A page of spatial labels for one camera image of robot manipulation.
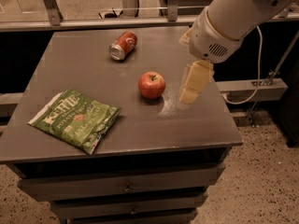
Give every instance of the tabletop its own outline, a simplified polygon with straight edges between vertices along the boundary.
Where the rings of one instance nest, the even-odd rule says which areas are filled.
[[[242,144],[234,120],[214,81],[192,105],[178,98],[188,64],[195,61],[178,39],[188,27],[153,27],[56,32],[0,138],[0,163],[87,159],[126,154],[228,147]],[[124,31],[138,37],[123,61],[108,47]],[[140,76],[161,73],[166,90],[157,100],[142,98]],[[92,155],[38,129],[28,121],[58,92],[76,89],[121,114]]]

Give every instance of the floor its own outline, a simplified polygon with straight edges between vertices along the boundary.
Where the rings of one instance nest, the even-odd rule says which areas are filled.
[[[192,224],[299,224],[299,148],[288,148],[276,119],[255,114],[253,128],[243,112],[232,112],[244,144],[234,147],[226,169]],[[0,223],[58,224],[48,203],[37,203],[18,190],[16,177],[0,165]]]
[[[99,9],[105,13],[120,6],[115,3],[119,0],[111,1],[57,0],[69,20],[98,19]],[[158,0],[140,1],[145,14],[155,16],[151,7],[159,6]],[[47,18],[42,0],[0,0],[0,22]],[[257,128],[249,125],[243,112],[232,116],[244,145],[230,152],[225,171],[208,189],[209,197],[193,224],[299,224],[299,148],[286,146],[286,137],[267,110],[256,113]],[[19,178],[4,165],[0,176],[1,224],[58,224],[49,204],[37,203],[18,190]]]

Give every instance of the wire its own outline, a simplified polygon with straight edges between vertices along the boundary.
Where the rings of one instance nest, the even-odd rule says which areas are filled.
[[[263,35],[262,35],[262,32],[261,32],[261,29],[259,26],[256,27],[256,29],[258,30],[259,32],[259,35],[260,35],[260,47],[259,47],[259,56],[258,56],[258,80],[257,80],[257,83],[256,83],[256,87],[255,87],[255,90],[253,92],[253,94],[247,98],[246,100],[244,101],[240,101],[240,102],[232,102],[232,101],[229,101],[227,99],[227,95],[226,94],[223,94],[223,99],[225,100],[226,103],[228,104],[231,104],[231,105],[242,105],[244,104],[245,102],[248,102],[255,94],[256,92],[258,91],[259,89],[259,86],[260,86],[260,75],[261,75],[261,56],[262,56],[262,46],[263,46]]]

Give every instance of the can lid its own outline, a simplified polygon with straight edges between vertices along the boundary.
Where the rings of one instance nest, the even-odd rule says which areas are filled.
[[[124,52],[122,49],[117,47],[110,47],[110,56],[117,61],[124,59]]]

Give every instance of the drawer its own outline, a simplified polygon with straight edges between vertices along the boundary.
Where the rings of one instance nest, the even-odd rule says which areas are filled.
[[[83,200],[59,201],[51,211],[61,219],[131,215],[162,210],[196,208],[207,198],[203,189],[155,191]]]
[[[39,202],[165,189],[207,187],[218,180],[224,164],[198,164],[115,172],[23,179],[19,188]]]
[[[73,219],[71,224],[188,224],[197,215],[196,209],[155,212],[142,215]]]

